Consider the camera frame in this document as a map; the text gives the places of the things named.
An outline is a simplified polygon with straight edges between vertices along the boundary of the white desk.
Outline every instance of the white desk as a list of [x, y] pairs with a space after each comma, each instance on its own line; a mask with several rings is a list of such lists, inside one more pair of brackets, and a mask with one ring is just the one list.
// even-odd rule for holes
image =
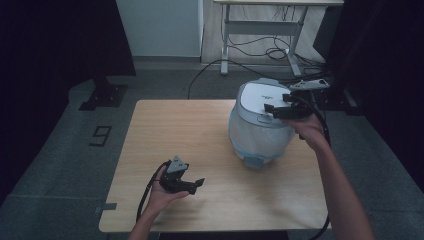
[[[342, 6], [343, 0], [214, 0], [215, 3], [225, 5], [224, 19], [224, 46], [222, 47], [221, 74], [228, 74], [228, 37], [230, 34], [244, 35], [277, 35], [292, 36], [290, 48], [286, 49], [287, 59], [295, 76], [301, 72], [294, 56], [297, 42], [302, 31], [308, 6]], [[230, 20], [231, 5], [288, 5], [303, 6], [301, 16], [297, 22], [268, 22], [268, 21], [235, 21]]]

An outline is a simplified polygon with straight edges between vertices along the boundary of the wall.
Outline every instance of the wall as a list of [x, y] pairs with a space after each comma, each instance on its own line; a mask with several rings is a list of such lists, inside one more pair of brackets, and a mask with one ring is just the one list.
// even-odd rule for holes
[[117, 0], [133, 56], [200, 57], [203, 0]]

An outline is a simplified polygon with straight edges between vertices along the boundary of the power cord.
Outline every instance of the power cord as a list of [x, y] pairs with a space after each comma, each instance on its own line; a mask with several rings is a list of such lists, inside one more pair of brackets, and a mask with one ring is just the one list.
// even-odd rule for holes
[[144, 202], [146, 201], [147, 195], [149, 194], [149, 191], [150, 191], [150, 189], [152, 188], [153, 182], [155, 181], [156, 176], [158, 175], [158, 173], [159, 173], [160, 169], [161, 169], [163, 166], [166, 166], [166, 162], [162, 163], [162, 164], [159, 166], [159, 168], [156, 170], [156, 172], [153, 174], [152, 178], [150, 179], [149, 183], [147, 184], [147, 186], [146, 186], [146, 190], [144, 190], [143, 197], [141, 198], [140, 204], [138, 205], [138, 209], [137, 209], [137, 217], [136, 217], [136, 219], [135, 219], [135, 221], [136, 221], [136, 222], [138, 221], [138, 219], [139, 219], [139, 218], [140, 218], [140, 216], [141, 216], [141, 210], [143, 209]]
[[219, 60], [215, 60], [215, 61], [212, 61], [211, 63], [209, 63], [209, 64], [207, 64], [202, 70], [200, 70], [200, 72], [199, 73], [197, 73], [197, 75], [191, 80], [191, 82], [190, 82], [190, 84], [189, 84], [189, 86], [188, 86], [188, 92], [187, 92], [187, 99], [190, 99], [190, 93], [191, 93], [191, 88], [192, 88], [192, 86], [193, 86], [193, 84], [194, 84], [194, 82], [198, 79], [198, 77], [200, 76], [200, 74], [202, 74], [208, 67], [210, 67], [211, 65], [213, 65], [213, 64], [216, 64], [216, 63], [221, 63], [221, 62], [229, 62], [229, 63], [233, 63], [233, 64], [235, 64], [235, 65], [237, 65], [237, 66], [240, 66], [240, 67], [242, 67], [242, 68], [244, 68], [244, 69], [247, 69], [247, 70], [249, 70], [249, 71], [251, 71], [251, 72], [253, 72], [253, 73], [256, 73], [256, 74], [258, 74], [259, 76], [261, 76], [261, 77], [264, 77], [264, 78], [270, 78], [270, 79], [275, 79], [275, 80], [277, 80], [277, 81], [279, 81], [279, 83], [280, 84], [283, 84], [283, 85], [287, 85], [287, 84], [293, 84], [293, 83], [297, 83], [297, 82], [299, 82], [299, 81], [301, 81], [301, 80], [303, 80], [303, 81], [308, 81], [308, 80], [311, 80], [311, 79], [316, 79], [316, 78], [323, 78], [323, 77], [326, 77], [326, 76], [329, 76], [330, 75], [330, 71], [322, 71], [322, 72], [318, 72], [318, 73], [314, 73], [314, 74], [309, 74], [309, 75], [306, 75], [306, 76], [302, 76], [302, 77], [294, 77], [294, 78], [292, 78], [292, 79], [283, 79], [283, 78], [275, 78], [275, 77], [271, 77], [271, 76], [268, 76], [268, 75], [266, 75], [266, 74], [263, 74], [263, 73], [260, 73], [260, 72], [258, 72], [258, 71], [255, 71], [255, 70], [253, 70], [253, 69], [251, 69], [251, 68], [249, 68], [249, 67], [246, 67], [246, 66], [244, 66], [243, 64], [240, 64], [240, 63], [238, 63], [238, 62], [235, 62], [235, 61], [232, 61], [232, 60], [224, 60], [224, 59], [219, 59]]
[[[294, 100], [296, 100], [296, 101], [300, 101], [300, 102], [302, 102], [303, 104], [305, 104], [306, 106], [308, 106], [308, 108], [315, 114], [315, 116], [317, 116], [317, 118], [318, 118], [318, 120], [320, 121], [320, 123], [321, 123], [321, 126], [322, 126], [322, 131], [323, 131], [323, 133], [324, 133], [324, 137], [325, 137], [325, 140], [327, 140], [327, 142], [328, 142], [328, 145], [331, 147], [331, 141], [330, 141], [330, 132], [329, 132], [329, 130], [328, 130], [328, 126], [327, 126], [327, 122], [326, 122], [326, 120], [322, 117], [322, 115], [320, 114], [320, 112], [314, 107], [314, 106], [312, 106], [308, 101], [306, 101], [305, 99], [303, 99], [303, 98], [301, 98], [301, 97], [298, 97], [298, 96], [295, 96], [295, 95], [293, 95], [293, 94], [290, 94], [290, 97], [292, 98], [292, 99], [294, 99]], [[325, 220], [325, 223], [324, 223], [324, 225], [322, 226], [322, 228], [320, 229], [320, 231], [315, 235], [315, 236], [313, 236], [312, 238], [310, 238], [310, 240], [316, 240], [316, 239], [318, 239], [319, 237], [321, 237], [322, 236], [322, 234], [324, 234], [324, 232], [327, 230], [327, 228], [328, 228], [328, 225], [330, 224], [330, 217], [329, 217], [329, 215], [327, 214], [327, 218], [326, 218], [326, 220]]]

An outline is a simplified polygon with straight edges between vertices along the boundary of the tripod base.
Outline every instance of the tripod base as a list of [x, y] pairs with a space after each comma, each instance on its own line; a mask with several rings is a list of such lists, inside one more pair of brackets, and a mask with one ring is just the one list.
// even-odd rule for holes
[[83, 102], [79, 110], [94, 111], [97, 107], [119, 107], [127, 89], [127, 85], [108, 85], [104, 88], [96, 87], [90, 99], [87, 102]]

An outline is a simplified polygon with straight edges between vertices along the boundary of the forearm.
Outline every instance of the forearm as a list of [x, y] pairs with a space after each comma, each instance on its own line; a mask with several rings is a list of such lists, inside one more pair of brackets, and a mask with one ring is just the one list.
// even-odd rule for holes
[[147, 240], [150, 228], [158, 215], [158, 211], [146, 208], [131, 231], [128, 240]]
[[329, 145], [321, 142], [315, 153], [336, 239], [374, 239], [365, 210]]

